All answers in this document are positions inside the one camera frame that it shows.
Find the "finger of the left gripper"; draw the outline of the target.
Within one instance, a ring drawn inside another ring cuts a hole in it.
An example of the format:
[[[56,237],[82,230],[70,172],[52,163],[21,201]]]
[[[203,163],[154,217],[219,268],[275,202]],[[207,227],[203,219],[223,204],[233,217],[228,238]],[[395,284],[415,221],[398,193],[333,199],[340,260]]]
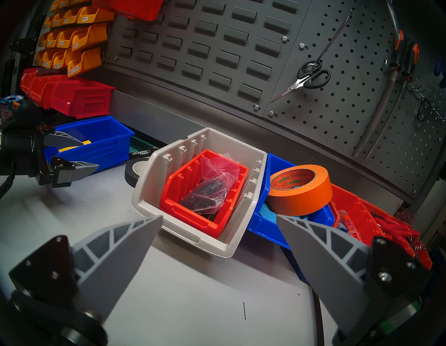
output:
[[[47,147],[78,147],[83,145],[83,142],[65,132],[53,131],[44,135],[44,146]]]
[[[98,164],[70,162],[59,157],[52,157],[52,188],[69,187],[72,182],[88,177],[99,169]]]

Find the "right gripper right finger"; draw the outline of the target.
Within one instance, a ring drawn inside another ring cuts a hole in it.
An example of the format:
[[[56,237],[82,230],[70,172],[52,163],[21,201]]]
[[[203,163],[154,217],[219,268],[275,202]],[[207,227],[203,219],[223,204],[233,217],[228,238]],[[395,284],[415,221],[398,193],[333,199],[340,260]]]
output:
[[[395,242],[277,215],[300,270],[337,325],[333,344],[423,344],[431,273]]]

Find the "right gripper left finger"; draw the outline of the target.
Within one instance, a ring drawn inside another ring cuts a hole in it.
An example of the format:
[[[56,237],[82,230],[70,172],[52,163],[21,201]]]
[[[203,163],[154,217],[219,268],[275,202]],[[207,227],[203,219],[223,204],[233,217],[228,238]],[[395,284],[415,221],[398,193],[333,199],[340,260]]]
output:
[[[57,235],[27,255],[10,272],[19,292],[52,306],[92,310],[107,319],[139,270],[162,216],[98,230],[70,245]]]

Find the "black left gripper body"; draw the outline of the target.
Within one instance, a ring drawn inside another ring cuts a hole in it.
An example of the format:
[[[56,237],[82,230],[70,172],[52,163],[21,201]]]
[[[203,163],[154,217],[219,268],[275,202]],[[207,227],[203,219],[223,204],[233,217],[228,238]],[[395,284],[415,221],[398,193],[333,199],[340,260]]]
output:
[[[1,176],[26,175],[39,185],[50,185],[53,173],[43,149],[53,127],[42,123],[44,109],[27,102],[3,123],[1,131]]]

